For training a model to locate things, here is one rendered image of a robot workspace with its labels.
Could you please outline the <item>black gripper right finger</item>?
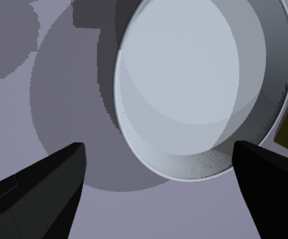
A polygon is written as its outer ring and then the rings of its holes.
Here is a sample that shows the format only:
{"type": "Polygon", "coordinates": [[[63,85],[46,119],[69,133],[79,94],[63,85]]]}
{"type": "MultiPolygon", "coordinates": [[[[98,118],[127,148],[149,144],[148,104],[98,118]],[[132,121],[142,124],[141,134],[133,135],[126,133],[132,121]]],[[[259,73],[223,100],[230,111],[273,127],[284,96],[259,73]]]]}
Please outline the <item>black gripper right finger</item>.
{"type": "Polygon", "coordinates": [[[232,164],[261,239],[288,239],[288,158],[242,140],[232,164]]]}

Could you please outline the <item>white round plate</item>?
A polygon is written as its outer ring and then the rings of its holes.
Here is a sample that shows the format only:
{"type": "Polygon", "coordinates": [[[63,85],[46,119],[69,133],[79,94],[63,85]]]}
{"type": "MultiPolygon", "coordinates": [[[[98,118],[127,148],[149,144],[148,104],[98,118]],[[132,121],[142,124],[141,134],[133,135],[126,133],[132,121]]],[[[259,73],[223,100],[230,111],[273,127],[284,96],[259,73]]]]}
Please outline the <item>white round plate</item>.
{"type": "Polygon", "coordinates": [[[287,101],[284,0],[140,0],[112,94],[124,141],[153,173],[195,182],[232,170],[235,141],[260,146],[287,101]]]}

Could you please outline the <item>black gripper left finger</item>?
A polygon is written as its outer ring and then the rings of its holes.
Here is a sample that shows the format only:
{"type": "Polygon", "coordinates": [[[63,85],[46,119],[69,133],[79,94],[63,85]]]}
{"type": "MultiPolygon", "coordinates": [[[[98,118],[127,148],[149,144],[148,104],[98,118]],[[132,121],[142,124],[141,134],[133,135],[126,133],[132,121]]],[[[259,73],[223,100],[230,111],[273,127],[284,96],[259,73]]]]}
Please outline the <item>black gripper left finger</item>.
{"type": "Polygon", "coordinates": [[[74,142],[0,181],[0,239],[68,239],[86,172],[74,142]]]}

